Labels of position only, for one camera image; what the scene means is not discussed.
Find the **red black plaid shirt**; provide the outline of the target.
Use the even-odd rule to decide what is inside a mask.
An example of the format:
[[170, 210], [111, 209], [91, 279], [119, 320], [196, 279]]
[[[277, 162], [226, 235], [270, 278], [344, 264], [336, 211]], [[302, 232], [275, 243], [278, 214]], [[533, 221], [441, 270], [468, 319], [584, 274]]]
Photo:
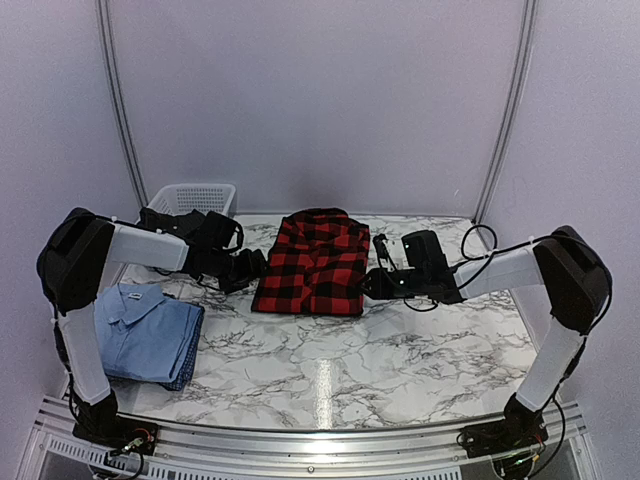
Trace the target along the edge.
[[339, 208], [313, 208], [282, 219], [251, 310], [356, 317], [367, 273], [369, 226]]

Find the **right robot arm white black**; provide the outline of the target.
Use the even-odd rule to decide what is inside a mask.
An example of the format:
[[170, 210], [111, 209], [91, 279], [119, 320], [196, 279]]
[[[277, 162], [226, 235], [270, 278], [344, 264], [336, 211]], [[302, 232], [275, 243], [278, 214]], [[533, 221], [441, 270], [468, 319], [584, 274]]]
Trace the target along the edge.
[[384, 235], [373, 243], [379, 261], [359, 287], [374, 300], [427, 297], [436, 306], [460, 304], [503, 290], [540, 285], [550, 304], [543, 344], [495, 430], [506, 448], [529, 437], [561, 384], [573, 373], [588, 337], [606, 315], [613, 280], [603, 260], [570, 226], [482, 256], [448, 263], [437, 234], [422, 230], [402, 239], [408, 268], [397, 269]]

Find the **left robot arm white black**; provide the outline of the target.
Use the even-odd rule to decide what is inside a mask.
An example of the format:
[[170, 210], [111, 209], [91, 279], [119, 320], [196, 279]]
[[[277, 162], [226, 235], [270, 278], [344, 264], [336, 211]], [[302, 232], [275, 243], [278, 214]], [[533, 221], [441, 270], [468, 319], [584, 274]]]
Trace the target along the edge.
[[38, 256], [37, 274], [53, 309], [56, 346], [70, 374], [71, 409], [78, 425], [106, 445], [125, 438], [117, 399], [98, 355], [94, 303], [106, 264], [141, 265], [213, 277], [226, 294], [246, 288], [266, 271], [259, 250], [244, 245], [235, 220], [194, 210], [169, 215], [148, 207], [132, 224], [115, 217], [73, 209], [54, 230]]

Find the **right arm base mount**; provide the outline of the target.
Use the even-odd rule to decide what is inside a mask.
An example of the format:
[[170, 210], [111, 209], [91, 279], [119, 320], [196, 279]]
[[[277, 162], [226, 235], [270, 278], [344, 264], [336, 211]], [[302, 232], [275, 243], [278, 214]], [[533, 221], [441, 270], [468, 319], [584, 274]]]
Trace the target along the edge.
[[505, 420], [498, 420], [463, 427], [456, 438], [469, 458], [495, 455], [514, 449], [541, 446], [549, 438], [544, 424], [534, 425], [521, 432], [507, 429]]

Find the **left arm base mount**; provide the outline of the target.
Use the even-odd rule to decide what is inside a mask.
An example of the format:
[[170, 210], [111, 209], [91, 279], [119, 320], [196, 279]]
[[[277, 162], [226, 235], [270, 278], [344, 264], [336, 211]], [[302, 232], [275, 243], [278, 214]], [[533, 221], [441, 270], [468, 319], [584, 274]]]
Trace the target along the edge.
[[141, 453], [152, 455], [156, 448], [159, 426], [156, 423], [116, 416], [113, 424], [91, 430], [78, 423], [73, 436], [94, 444], [109, 447], [117, 454]]

